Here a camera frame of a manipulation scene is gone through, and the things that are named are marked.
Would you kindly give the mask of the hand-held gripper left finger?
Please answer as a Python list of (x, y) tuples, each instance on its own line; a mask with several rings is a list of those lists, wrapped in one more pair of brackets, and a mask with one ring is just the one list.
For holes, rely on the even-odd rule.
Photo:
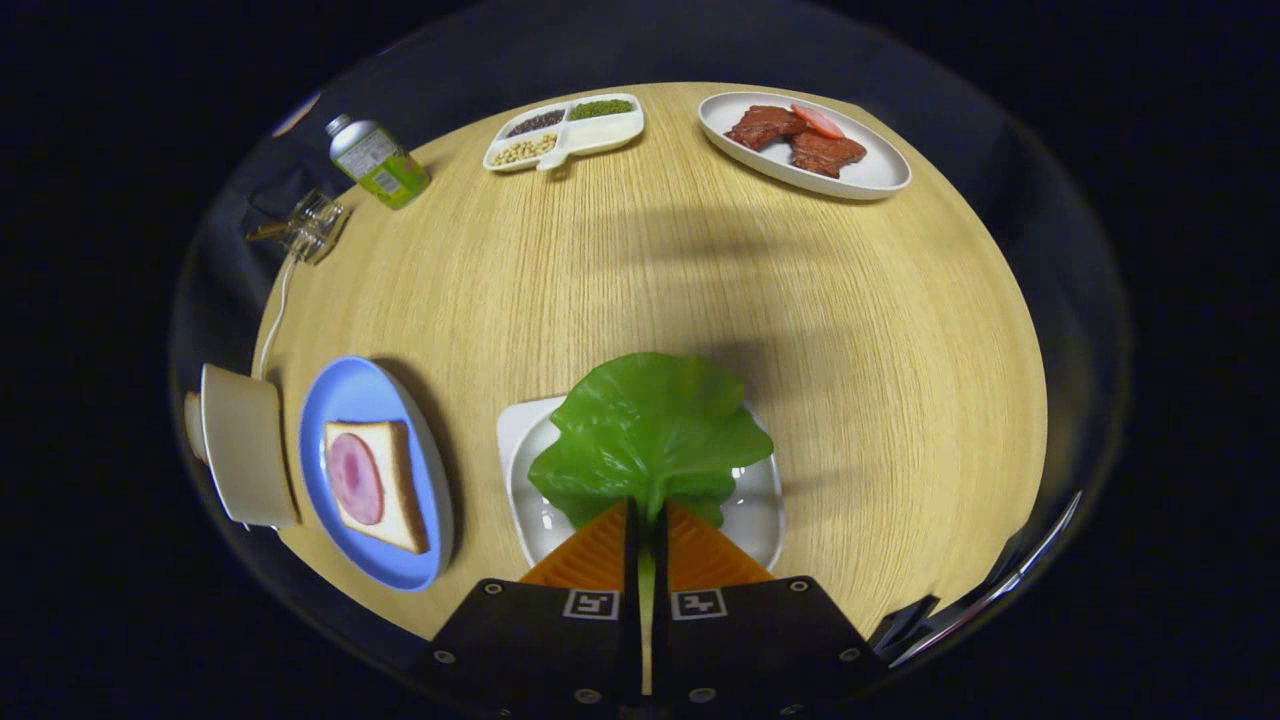
[(481, 579), (411, 678), (477, 719), (622, 719), (643, 689), (637, 529), (622, 500), (524, 578)]

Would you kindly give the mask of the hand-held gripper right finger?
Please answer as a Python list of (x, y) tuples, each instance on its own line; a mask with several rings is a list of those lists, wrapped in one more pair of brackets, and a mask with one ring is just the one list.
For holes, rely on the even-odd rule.
[(671, 719), (815, 719), (886, 662), (813, 577), (771, 575), (667, 501), (655, 528), (652, 693)]

